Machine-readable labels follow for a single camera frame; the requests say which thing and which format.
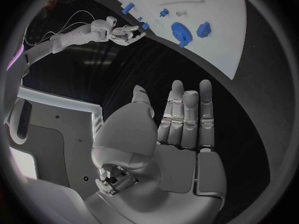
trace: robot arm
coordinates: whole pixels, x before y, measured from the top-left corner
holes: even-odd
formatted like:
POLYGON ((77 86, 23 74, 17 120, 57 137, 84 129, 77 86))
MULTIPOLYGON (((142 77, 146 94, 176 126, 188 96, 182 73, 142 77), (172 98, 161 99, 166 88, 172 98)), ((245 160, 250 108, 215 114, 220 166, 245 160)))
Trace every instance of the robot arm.
POLYGON ((49 55, 65 50, 70 45, 82 45, 90 41, 106 42, 113 41, 116 44, 127 46, 135 41, 138 41, 145 36, 145 32, 133 38, 133 31, 138 29, 138 26, 118 27, 113 29, 117 20, 112 16, 108 16, 105 20, 95 20, 91 24, 86 24, 76 28, 68 33, 60 33, 52 36, 49 41, 35 45, 31 49, 24 52, 27 58, 28 66, 25 71, 34 62, 49 55))

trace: white wire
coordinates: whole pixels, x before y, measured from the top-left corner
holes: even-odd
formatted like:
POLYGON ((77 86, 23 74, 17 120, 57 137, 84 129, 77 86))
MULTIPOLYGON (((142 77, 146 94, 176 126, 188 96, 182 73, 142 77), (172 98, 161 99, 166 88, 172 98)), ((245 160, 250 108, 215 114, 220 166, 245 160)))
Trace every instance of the white wire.
MULTIPOLYGON (((69 25, 67 28, 64 29, 64 27, 67 25, 67 23, 69 22, 69 20, 70 20, 75 14, 77 14, 77 13, 80 12, 80 11, 87 12, 88 14, 90 14, 90 15, 92 16, 92 14, 91 14, 90 12, 86 11, 86 10, 79 10, 79 11, 76 11, 76 12, 75 12, 75 13, 74 13, 74 14, 67 20, 67 22, 65 23, 65 25, 63 26, 63 28, 61 28, 61 30, 60 30, 59 32, 55 33, 55 32, 53 32, 53 31, 49 31, 49 32, 47 32, 46 34, 48 34, 48 33, 51 32, 51 33, 53 33, 54 35, 57 35, 57 34, 59 34, 60 32, 65 31, 66 29, 68 29, 70 26, 72 26, 72 25, 74 25, 74 24, 78 24, 78 23, 87 24, 87 23, 85 23, 85 22, 76 22, 76 23, 73 23, 73 24, 69 25)), ((27 45, 29 45, 29 46, 35 46, 36 44, 39 44, 40 42, 42 42, 42 41, 44 41, 44 40, 46 40, 46 39, 48 39, 48 38, 54 36, 54 35, 52 35, 52 36, 49 36, 49 37, 43 39, 43 38, 45 37, 45 35, 46 35, 46 34, 44 34, 43 37, 42 37, 42 39, 41 39, 39 42, 37 42, 37 43, 35 43, 35 44, 31 44, 31 43, 29 43, 29 42, 27 41, 27 36, 26 36, 26 35, 27 35, 27 28, 26 28, 26 30, 25 30, 25 34, 24 34, 24 38, 23 38, 23 42, 24 42, 24 40, 25 40, 25 42, 26 42, 27 45)))

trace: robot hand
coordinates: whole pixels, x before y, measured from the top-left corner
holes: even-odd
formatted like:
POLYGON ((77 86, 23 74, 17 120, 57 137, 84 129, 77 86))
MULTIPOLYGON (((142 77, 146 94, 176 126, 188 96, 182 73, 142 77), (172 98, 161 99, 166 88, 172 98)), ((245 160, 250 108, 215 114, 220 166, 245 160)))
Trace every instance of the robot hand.
MULTIPOLYGON (((209 80, 199 84, 200 89, 200 128, 199 149, 213 151, 214 116, 212 85, 209 80)), ((158 128, 158 141, 183 148, 195 149, 197 144, 198 93, 185 91, 181 81, 172 83, 161 124, 158 128)))
POLYGON ((133 31, 136 30, 138 30, 138 26, 125 25, 124 27, 118 27, 110 32, 109 39, 116 44, 127 46, 129 44, 132 44, 133 42, 140 40, 146 35, 146 33, 143 32, 141 35, 133 37, 133 31))

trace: robotic hand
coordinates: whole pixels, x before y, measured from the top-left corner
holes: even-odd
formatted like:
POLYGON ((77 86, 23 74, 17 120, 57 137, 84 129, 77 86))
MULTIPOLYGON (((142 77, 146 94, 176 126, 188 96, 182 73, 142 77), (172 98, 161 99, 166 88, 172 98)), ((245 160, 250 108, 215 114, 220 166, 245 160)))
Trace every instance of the robotic hand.
MULTIPOLYGON (((214 152, 210 81, 202 81, 199 90, 200 99, 174 81, 157 129, 146 91, 135 86, 132 102, 106 120, 93 144, 99 202, 136 224, 214 221, 225 202, 226 176, 214 152)), ((97 201, 86 203, 94 209, 97 201)))
POLYGON ((35 45, 29 50, 23 52, 26 56, 27 65, 24 67, 24 74, 26 75, 29 67, 41 58, 50 53, 57 53, 66 49, 70 45, 82 45, 90 41, 106 42, 113 41, 116 44, 127 46, 130 45, 146 35, 142 33, 134 37, 134 31, 138 30, 138 26, 118 27, 116 26, 117 19, 108 16, 105 20, 95 20, 91 24, 86 24, 76 28, 68 33, 59 33, 50 38, 49 41, 42 42, 35 45))

